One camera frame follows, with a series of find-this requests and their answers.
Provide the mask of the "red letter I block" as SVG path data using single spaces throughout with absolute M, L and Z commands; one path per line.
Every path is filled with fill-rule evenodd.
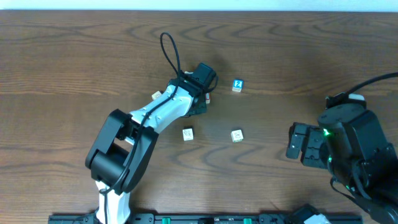
M 211 101 L 210 93 L 207 93 L 205 95 L 205 101 L 206 101 L 206 104 L 210 104 L 210 101 Z

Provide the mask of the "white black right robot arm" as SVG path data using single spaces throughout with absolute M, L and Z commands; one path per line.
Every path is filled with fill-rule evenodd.
M 346 187 L 346 198 L 378 223 L 397 223 L 397 155 L 377 116 L 363 105 L 326 109 L 316 126 L 294 122 L 289 159 L 326 169 L 330 182 Z

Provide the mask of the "blue number 2 block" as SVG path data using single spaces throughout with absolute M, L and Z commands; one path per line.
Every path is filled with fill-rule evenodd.
M 244 81 L 243 81 L 243 80 L 235 79 L 235 80 L 233 81 L 232 91 L 234 91 L 234 92 L 241 92 L 242 89 L 243 89 L 243 85 L 244 85 Z

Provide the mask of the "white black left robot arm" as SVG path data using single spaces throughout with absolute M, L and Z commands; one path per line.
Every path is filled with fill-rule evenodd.
M 145 107 L 130 113 L 116 109 L 108 115 L 85 159 L 99 190 L 100 223 L 127 222 L 129 194 L 144 175 L 159 134 L 212 91 L 213 80 L 176 78 Z

